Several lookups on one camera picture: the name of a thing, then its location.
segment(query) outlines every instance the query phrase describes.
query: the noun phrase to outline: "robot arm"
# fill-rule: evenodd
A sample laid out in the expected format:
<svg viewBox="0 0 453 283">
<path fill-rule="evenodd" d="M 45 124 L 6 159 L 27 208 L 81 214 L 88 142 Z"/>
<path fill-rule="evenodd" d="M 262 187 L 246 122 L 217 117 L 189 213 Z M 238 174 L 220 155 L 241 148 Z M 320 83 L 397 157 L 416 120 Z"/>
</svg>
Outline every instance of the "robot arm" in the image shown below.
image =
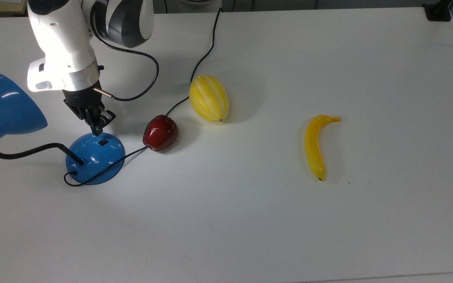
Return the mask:
<svg viewBox="0 0 453 283">
<path fill-rule="evenodd" d="M 152 0 L 29 0 L 29 20 L 45 57 L 30 64 L 31 91 L 63 90 L 65 104 L 98 136 L 116 116 L 104 109 L 99 66 L 90 45 L 90 9 L 104 39 L 132 48 L 153 31 Z"/>
</svg>

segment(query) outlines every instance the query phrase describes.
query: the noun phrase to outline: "artificial apple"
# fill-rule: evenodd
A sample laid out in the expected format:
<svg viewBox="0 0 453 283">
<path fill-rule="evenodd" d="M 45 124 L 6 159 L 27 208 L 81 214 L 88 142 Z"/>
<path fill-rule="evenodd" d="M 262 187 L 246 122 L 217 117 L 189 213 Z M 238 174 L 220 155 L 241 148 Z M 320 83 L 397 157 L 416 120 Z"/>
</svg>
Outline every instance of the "artificial apple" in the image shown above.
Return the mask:
<svg viewBox="0 0 453 283">
<path fill-rule="evenodd" d="M 165 115 L 158 115 L 146 126 L 142 143 L 151 150 L 159 152 L 171 147 L 178 138 L 178 133 L 176 122 Z"/>
</svg>

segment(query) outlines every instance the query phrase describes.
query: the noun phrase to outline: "banana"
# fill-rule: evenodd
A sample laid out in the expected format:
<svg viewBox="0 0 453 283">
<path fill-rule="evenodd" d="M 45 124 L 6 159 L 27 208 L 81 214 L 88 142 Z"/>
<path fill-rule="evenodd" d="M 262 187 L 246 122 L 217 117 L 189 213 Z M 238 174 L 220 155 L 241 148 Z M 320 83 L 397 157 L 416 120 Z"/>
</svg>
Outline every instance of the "banana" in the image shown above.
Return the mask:
<svg viewBox="0 0 453 283">
<path fill-rule="evenodd" d="M 324 181 L 326 177 L 326 167 L 322 154 L 319 148 L 319 132 L 322 127 L 332 122 L 340 122 L 339 117 L 331 117 L 328 115 L 319 115 L 311 120 L 305 130 L 304 144 L 307 161 L 312 172 L 320 181 Z"/>
</svg>

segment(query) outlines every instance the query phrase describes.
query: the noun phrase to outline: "striped melon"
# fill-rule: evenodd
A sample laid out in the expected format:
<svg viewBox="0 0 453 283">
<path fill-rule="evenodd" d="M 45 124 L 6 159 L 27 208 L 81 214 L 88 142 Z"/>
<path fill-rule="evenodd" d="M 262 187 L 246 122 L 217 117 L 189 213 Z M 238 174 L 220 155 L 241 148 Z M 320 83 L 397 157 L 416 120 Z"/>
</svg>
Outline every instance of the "striped melon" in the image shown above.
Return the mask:
<svg viewBox="0 0 453 283">
<path fill-rule="evenodd" d="M 194 110 L 211 122 L 222 121 L 228 113 L 228 97 L 221 83 L 210 75 L 199 75 L 189 91 Z"/>
</svg>

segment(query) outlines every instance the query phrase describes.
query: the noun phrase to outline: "power cord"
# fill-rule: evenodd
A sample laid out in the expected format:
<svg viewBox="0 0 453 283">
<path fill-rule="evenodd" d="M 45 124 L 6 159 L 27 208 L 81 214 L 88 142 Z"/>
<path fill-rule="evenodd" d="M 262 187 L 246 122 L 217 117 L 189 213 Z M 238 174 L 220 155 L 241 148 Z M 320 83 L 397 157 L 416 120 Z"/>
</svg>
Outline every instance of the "power cord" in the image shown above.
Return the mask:
<svg viewBox="0 0 453 283">
<path fill-rule="evenodd" d="M 198 66 L 200 63 L 211 53 L 212 49 L 214 48 L 214 40 L 216 39 L 216 26 L 218 24 L 218 18 L 219 18 L 219 13 L 223 11 L 222 8 L 218 9 L 218 13 L 216 14 L 216 19 L 214 20 L 214 27 L 212 28 L 212 45 L 211 48 L 209 48 L 209 51 L 198 61 L 198 63 L 195 65 L 195 68 L 192 72 L 192 77 L 190 78 L 190 84 L 193 82 L 193 77 L 195 76 L 195 72 L 197 71 Z M 181 103 L 187 101 L 189 97 L 187 96 L 185 99 L 181 100 L 180 102 L 176 103 L 166 114 L 166 116 L 169 116 L 171 112 L 178 107 Z"/>
<path fill-rule="evenodd" d="M 155 77 L 153 78 L 153 80 L 151 81 L 149 86 L 143 92 L 141 92 L 140 94 L 138 94 L 138 95 L 136 95 L 134 97 L 131 97 L 131 98 L 119 98 L 119 97 L 116 97 L 115 95 L 111 96 L 112 99 L 117 100 L 117 101 L 132 101 L 132 100 L 136 100 L 136 99 L 142 97 L 145 93 L 147 93 L 149 91 L 149 89 L 155 84 L 155 82 L 157 80 L 157 77 L 158 77 L 158 74 L 160 72 L 160 66 L 158 65 L 158 61 L 153 56 L 151 56 L 151 55 L 149 55 L 147 53 L 139 52 L 139 51 L 135 51 L 135 50 L 126 50 L 124 48 L 115 47 L 115 46 L 107 43 L 106 41 L 102 40 L 102 38 L 97 33 L 97 29 L 96 29 L 96 27 L 94 25 L 94 12 L 95 12 L 96 6 L 97 6 L 97 2 L 90 9 L 90 27 L 92 28 L 92 32 L 94 33 L 95 37 L 101 43 L 103 43 L 105 46 L 111 48 L 112 50 L 117 50 L 117 51 L 121 51 L 121 52 L 127 52 L 127 53 L 132 53 L 132 54 L 137 54 L 137 55 L 142 55 L 142 56 L 148 57 L 149 59 L 151 59 L 155 63 L 155 67 L 157 68 L 157 70 L 155 72 Z"/>
</svg>

